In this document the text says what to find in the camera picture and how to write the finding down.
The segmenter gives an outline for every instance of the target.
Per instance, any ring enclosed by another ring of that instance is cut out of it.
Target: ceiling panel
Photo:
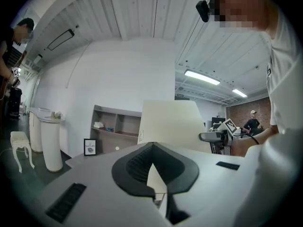
[[[196,10],[198,1],[75,0],[45,27],[29,58],[40,53],[48,62],[87,42],[121,37],[121,31],[122,35],[126,32],[122,39],[148,36],[174,41],[176,92],[222,104],[243,100],[232,92],[234,88],[247,95],[264,93],[269,40],[260,33],[231,33],[215,22],[204,23]],[[75,36],[55,50],[48,50],[47,46],[69,28]],[[186,77],[186,69],[221,83],[214,86]]]
[[[50,51],[47,46],[68,29],[72,29],[75,36]],[[113,37],[120,37],[120,33],[111,0],[75,0],[47,25],[30,51],[29,58],[35,58],[39,53],[48,62],[89,41]]]

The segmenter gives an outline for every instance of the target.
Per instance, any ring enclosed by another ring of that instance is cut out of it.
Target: white t-shirt
[[[268,94],[276,88],[284,75],[291,69],[302,53],[302,46],[293,26],[279,10],[276,36],[271,40],[271,62],[267,66],[266,84]],[[279,132],[285,129],[281,116],[270,98],[270,124],[277,125]]]

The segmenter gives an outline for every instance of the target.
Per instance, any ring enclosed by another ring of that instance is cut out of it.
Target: picture frame
[[[95,156],[97,154],[96,139],[84,139],[83,153],[84,156]]]

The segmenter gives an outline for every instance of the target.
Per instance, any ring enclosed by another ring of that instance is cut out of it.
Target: white side table
[[[27,150],[28,150],[29,162],[30,162],[31,167],[34,169],[35,166],[32,162],[32,150],[30,148],[29,141],[28,141],[28,138],[27,138],[26,134],[22,131],[12,131],[10,133],[10,143],[11,143],[11,146],[13,148],[14,158],[15,158],[17,164],[18,164],[18,167],[19,167],[19,172],[22,173],[22,168],[21,168],[21,164],[20,164],[20,162],[18,160],[18,157],[17,157],[17,152],[16,151],[17,151],[18,148],[24,148],[24,153],[25,153],[25,156],[27,158],[28,158],[28,155],[27,155]]]

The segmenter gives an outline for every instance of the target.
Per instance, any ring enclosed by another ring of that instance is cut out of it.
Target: ceiling light
[[[38,54],[36,59],[34,59],[33,63],[37,64],[42,59],[42,57],[43,57],[42,55]]]
[[[74,37],[74,32],[71,29],[66,30],[63,34],[61,34],[60,36],[58,36],[53,42],[51,42],[48,45],[48,49],[50,49],[51,51],[54,50],[56,47],[58,47],[59,45],[61,45],[62,43],[64,43],[65,41],[71,39]]]
[[[242,97],[247,97],[244,93],[240,92],[238,89],[233,90],[234,93],[239,94]]]
[[[205,76],[201,73],[198,73],[198,72],[195,72],[195,71],[189,70],[189,69],[187,69],[185,71],[184,75],[188,76],[188,77],[192,77],[192,78],[197,78],[197,79],[200,79],[202,81],[207,81],[207,82],[215,84],[215,85],[218,85],[220,83],[220,81],[218,81],[218,80],[215,80],[213,78],[210,78],[209,76]]]

